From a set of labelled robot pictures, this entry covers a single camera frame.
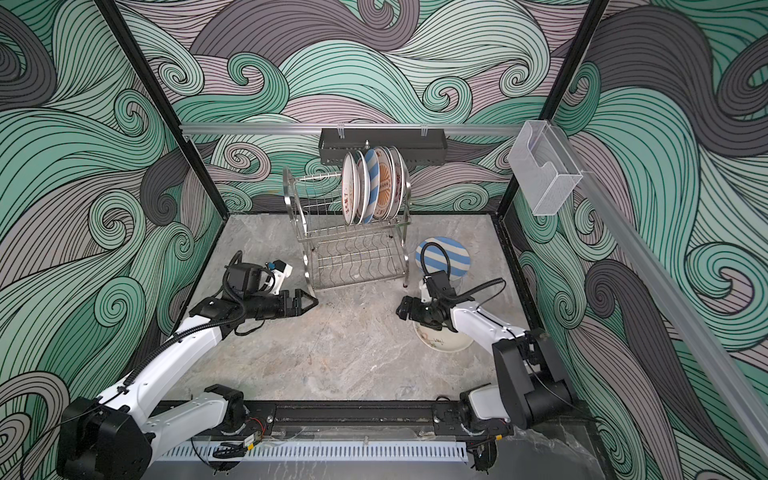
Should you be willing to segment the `cream plate small drawings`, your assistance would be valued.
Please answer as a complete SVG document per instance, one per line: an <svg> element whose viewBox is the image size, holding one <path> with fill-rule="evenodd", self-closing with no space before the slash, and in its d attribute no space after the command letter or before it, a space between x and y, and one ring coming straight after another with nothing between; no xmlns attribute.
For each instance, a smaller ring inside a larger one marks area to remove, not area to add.
<svg viewBox="0 0 768 480"><path fill-rule="evenodd" d="M454 333L447 328L436 331L420 324L414 325L418 338L429 348L442 353L458 353L469 348L474 340L463 333Z"/></svg>

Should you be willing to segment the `white plate red characters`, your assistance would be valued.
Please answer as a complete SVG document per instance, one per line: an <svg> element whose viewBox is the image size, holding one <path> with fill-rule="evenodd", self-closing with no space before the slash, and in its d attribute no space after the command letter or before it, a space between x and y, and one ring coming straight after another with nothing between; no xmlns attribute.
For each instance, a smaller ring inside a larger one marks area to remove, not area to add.
<svg viewBox="0 0 768 480"><path fill-rule="evenodd" d="M401 169L401 194L400 194L400 210L405 216L409 212L409 198L410 198L410 174L407 168L407 164L403 155L399 149L396 149Z"/></svg>

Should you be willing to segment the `white plate teal red rim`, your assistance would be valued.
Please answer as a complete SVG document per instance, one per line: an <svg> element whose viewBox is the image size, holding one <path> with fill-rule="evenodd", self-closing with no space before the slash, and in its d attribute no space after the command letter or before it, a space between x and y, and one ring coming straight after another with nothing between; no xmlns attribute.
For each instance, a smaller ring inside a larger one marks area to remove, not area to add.
<svg viewBox="0 0 768 480"><path fill-rule="evenodd" d="M357 194L357 224L360 225L364 223L365 212L369 201L370 179L364 155L360 151L354 151L353 156L356 160L359 179L359 191Z"/></svg>

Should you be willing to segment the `sunburst plate red green rim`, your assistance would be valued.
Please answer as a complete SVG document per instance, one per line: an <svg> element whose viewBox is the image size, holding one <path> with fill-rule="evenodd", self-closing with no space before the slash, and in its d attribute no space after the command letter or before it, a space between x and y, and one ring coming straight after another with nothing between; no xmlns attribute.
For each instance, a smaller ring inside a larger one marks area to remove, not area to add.
<svg viewBox="0 0 768 480"><path fill-rule="evenodd" d="M342 213L346 224L351 225L355 219L357 211L359 192L357 164L351 153L347 153L344 158L341 187Z"/></svg>

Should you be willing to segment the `blue cream striped plate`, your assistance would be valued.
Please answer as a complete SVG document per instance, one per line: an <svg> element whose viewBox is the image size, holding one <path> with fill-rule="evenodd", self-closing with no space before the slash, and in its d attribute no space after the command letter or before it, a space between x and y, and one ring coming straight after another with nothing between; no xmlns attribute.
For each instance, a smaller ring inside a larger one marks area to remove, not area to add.
<svg viewBox="0 0 768 480"><path fill-rule="evenodd" d="M379 197L380 165L375 149L370 149L366 152L365 163L369 180L369 194L365 204L363 223L368 224L373 220Z"/></svg>

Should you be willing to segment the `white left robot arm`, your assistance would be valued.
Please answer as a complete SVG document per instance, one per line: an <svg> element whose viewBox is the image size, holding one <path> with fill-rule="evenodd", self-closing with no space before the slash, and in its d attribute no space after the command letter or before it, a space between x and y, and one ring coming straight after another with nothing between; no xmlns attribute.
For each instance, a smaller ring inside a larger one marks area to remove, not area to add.
<svg viewBox="0 0 768 480"><path fill-rule="evenodd" d="M97 398L79 397L64 410L57 474L66 479L139 479L160 456L203 431L221 427L240 432L246 423L244 395L220 384L160 415L154 410L198 360L246 320L299 317L317 304L301 289L202 300L123 379Z"/></svg>

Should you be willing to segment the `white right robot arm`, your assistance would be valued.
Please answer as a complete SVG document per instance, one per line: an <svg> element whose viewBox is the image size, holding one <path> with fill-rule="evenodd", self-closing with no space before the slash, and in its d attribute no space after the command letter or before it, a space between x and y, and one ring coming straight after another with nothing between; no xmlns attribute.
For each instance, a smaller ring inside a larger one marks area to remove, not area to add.
<svg viewBox="0 0 768 480"><path fill-rule="evenodd" d="M576 394L552 338L487 311L475 295L506 281L495 278L457 293L448 273L422 279L419 297L404 296L396 315L435 331L464 334L493 357L496 380L460 394L463 427L474 435L492 424L529 429L574 408Z"/></svg>

